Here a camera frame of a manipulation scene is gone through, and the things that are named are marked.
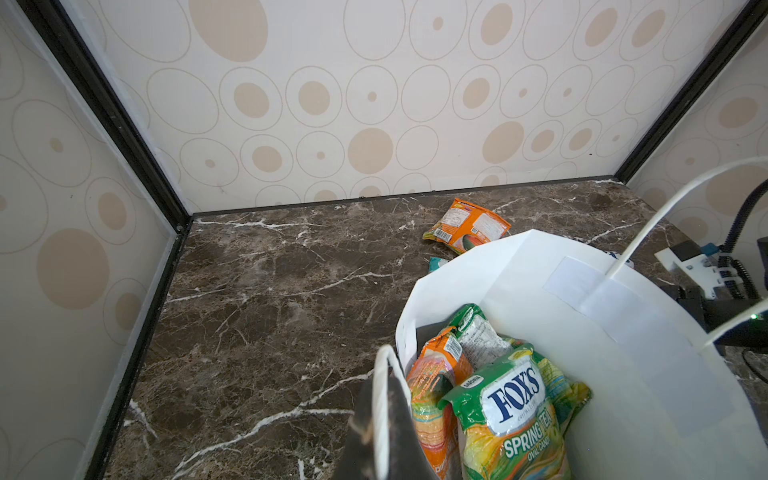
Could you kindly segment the white paper bag colourful print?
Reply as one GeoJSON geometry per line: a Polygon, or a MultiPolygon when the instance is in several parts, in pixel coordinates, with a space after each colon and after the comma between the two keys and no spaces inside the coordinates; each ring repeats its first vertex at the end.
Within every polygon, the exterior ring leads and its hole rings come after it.
{"type": "Polygon", "coordinates": [[[758,319],[759,302],[705,332],[681,306],[619,257],[530,230],[478,246],[418,280],[393,346],[373,375],[373,464],[396,477],[398,434],[387,377],[408,371],[416,332],[477,303],[498,332],[530,341],[593,399],[567,435],[579,479],[763,479],[767,448],[743,389],[715,342],[758,319]]]}

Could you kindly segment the green tea candy packet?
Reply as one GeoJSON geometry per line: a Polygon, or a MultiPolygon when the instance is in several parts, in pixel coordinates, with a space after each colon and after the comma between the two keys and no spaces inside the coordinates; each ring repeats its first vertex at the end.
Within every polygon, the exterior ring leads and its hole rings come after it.
{"type": "Polygon", "coordinates": [[[463,349],[471,367],[478,370],[502,357],[512,348],[500,336],[476,304],[465,304],[451,317],[449,326],[463,349]]]}

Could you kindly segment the large orange snack packet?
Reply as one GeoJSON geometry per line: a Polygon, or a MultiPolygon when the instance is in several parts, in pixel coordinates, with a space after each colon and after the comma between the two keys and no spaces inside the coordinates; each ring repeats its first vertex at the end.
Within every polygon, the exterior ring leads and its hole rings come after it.
{"type": "Polygon", "coordinates": [[[456,329],[444,328],[421,350],[407,375],[412,419],[422,450],[440,479],[460,479],[457,418],[442,398],[473,373],[456,329]]]}

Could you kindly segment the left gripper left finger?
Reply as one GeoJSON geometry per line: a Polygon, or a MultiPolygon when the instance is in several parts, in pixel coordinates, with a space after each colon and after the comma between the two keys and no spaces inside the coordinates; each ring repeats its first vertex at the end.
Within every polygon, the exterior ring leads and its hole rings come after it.
{"type": "Polygon", "coordinates": [[[373,379],[362,384],[353,415],[348,420],[342,456],[332,475],[333,480],[374,480],[376,467],[373,449],[372,421],[373,379]]]}

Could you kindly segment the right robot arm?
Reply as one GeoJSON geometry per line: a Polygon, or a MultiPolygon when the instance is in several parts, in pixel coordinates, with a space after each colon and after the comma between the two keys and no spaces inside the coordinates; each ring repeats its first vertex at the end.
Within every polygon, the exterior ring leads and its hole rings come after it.
{"type": "Polygon", "coordinates": [[[767,297],[767,182],[732,198],[728,187],[713,204],[722,211],[685,207],[672,215],[688,237],[673,251],[686,273],[702,273],[712,285],[683,291],[680,303],[705,331],[767,297]]]}

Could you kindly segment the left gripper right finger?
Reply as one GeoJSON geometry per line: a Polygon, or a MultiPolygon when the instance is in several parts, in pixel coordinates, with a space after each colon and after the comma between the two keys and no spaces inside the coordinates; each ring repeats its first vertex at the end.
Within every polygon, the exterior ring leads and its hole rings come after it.
{"type": "Polygon", "coordinates": [[[390,480],[437,479],[419,442],[400,382],[388,378],[388,476],[390,480]]]}

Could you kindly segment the yellow green Fox's packet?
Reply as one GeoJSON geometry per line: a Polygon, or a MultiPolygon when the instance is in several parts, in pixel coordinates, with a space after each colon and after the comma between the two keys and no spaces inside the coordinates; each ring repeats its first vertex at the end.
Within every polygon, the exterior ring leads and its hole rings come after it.
{"type": "Polygon", "coordinates": [[[571,479],[565,433],[591,398],[586,384],[521,343],[438,405],[457,418],[468,479],[571,479]]]}

